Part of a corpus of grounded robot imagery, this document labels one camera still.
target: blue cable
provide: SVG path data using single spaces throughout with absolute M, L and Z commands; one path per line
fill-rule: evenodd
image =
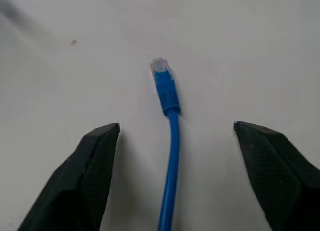
M 171 128 L 171 150 L 158 224 L 159 231 L 170 231 L 172 228 L 179 169 L 180 131 L 178 117 L 180 105 L 176 85 L 168 62 L 162 58 L 158 58 L 150 66 L 163 113 L 168 117 Z

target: white surface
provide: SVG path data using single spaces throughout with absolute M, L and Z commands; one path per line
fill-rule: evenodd
M 175 230 L 270 230 L 234 121 L 283 132 L 320 165 L 320 0 L 13 1 L 46 31 L 0 22 L 1 231 L 17 229 L 84 134 L 113 122 L 125 148 L 112 230 L 156 230 L 170 149 L 148 74 L 157 57 L 183 112 Z

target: blue ethernet cable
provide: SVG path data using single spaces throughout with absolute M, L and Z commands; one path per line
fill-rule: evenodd
M 154 59 L 150 67 L 163 113 L 168 117 L 171 128 L 171 150 L 158 224 L 159 231 L 171 231 L 179 168 L 180 132 L 178 117 L 180 105 L 176 85 L 167 60 Z

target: ethernet cable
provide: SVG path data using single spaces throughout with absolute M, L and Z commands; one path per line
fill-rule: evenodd
M 171 128 L 170 157 L 158 224 L 159 231 L 170 231 L 172 228 L 179 168 L 180 132 L 178 117 L 180 105 L 176 85 L 167 60 L 162 58 L 154 59 L 150 67 L 163 113 L 168 117 Z

